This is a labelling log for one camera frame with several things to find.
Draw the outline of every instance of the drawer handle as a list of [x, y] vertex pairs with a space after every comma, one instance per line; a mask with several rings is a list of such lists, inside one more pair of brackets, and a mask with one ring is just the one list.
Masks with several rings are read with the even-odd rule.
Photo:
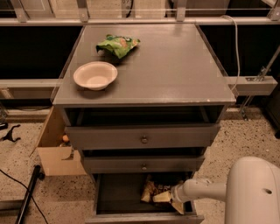
[[147, 170], [146, 164], [142, 164], [142, 171], [146, 171], [146, 170]]
[[141, 142], [142, 142], [143, 144], [147, 144], [147, 143], [148, 143], [148, 138], [147, 138], [147, 136], [142, 136], [142, 137], [141, 137]]

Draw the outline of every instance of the green chip bag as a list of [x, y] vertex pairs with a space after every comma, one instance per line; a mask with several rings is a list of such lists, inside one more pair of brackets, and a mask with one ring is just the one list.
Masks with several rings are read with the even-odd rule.
[[121, 37], [108, 34], [106, 39], [96, 46], [96, 51], [106, 49], [113, 53], [119, 59], [123, 58], [127, 53], [140, 43], [139, 39]]

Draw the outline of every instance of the box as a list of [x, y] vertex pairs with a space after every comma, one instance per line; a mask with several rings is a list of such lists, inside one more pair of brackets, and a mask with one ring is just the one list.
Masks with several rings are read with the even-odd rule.
[[71, 146], [60, 147], [64, 128], [60, 112], [52, 107], [36, 144], [45, 175], [86, 175], [80, 153]]

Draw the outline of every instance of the terrazzo floor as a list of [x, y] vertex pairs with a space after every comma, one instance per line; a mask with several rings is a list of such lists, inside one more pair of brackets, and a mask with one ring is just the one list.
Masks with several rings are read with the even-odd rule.
[[[248, 121], [243, 121], [236, 108], [230, 108], [220, 122], [221, 128], [211, 147], [206, 150], [206, 160], [195, 174], [195, 178], [208, 178], [213, 182], [226, 182], [232, 164], [241, 157], [264, 158], [280, 167], [280, 140], [259, 108], [248, 110]], [[13, 178], [28, 185], [34, 165], [40, 165], [38, 152], [30, 156], [43, 123], [17, 121], [14, 137], [21, 137], [16, 143], [0, 142], [0, 168]], [[0, 137], [7, 130], [0, 130]], [[21, 200], [25, 189], [0, 173], [0, 200]], [[92, 215], [95, 186], [89, 176], [45, 177], [38, 180], [33, 197], [49, 224], [81, 224]], [[202, 224], [223, 223], [225, 204], [213, 199], [195, 201], [197, 214], [203, 214]], [[0, 223], [15, 223], [17, 215], [0, 213]], [[33, 202], [29, 205], [25, 223], [45, 223]]]

